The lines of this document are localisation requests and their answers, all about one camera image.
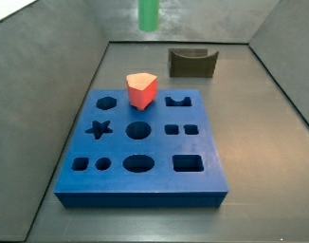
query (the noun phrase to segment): blue foam block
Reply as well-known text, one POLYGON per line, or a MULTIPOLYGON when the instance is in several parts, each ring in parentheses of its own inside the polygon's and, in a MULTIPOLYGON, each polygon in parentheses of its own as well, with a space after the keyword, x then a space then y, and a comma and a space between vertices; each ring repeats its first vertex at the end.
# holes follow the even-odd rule
POLYGON ((65 207, 218 207, 228 185, 197 90, 92 90, 59 174, 65 207))

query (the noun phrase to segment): circular hole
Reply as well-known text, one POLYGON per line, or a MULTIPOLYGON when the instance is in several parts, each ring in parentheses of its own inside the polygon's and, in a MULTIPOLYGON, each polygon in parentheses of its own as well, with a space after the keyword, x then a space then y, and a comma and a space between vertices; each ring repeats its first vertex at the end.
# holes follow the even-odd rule
POLYGON ((100 171, 105 171, 110 167, 110 160, 108 158, 101 158, 96 162, 96 168, 100 171))
POLYGON ((154 160, 146 155, 133 155, 124 160, 122 166, 128 171, 141 173, 153 168, 154 160))
POLYGON ((125 132, 130 139, 142 140, 150 134, 150 126, 144 121, 136 121, 126 126, 125 132))

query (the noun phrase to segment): orange block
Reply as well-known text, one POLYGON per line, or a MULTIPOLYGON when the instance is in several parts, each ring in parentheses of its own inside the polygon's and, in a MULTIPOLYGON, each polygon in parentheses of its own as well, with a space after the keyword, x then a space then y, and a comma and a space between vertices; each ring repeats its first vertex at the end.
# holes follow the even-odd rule
POLYGON ((129 103, 144 110, 157 95, 157 76, 136 73, 126 76, 129 103))

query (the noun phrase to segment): dark gray block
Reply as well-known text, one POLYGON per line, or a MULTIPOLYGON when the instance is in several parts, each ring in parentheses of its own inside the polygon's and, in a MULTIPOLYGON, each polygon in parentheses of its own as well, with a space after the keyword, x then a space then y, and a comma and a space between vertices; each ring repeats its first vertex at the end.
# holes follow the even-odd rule
POLYGON ((218 51, 208 55, 208 49, 172 48, 169 50, 169 77, 212 78, 218 51))
POLYGON ((0 23, 0 240, 24 240, 108 41, 84 1, 0 23))
POLYGON ((282 0, 249 45, 309 123, 309 0, 282 0))

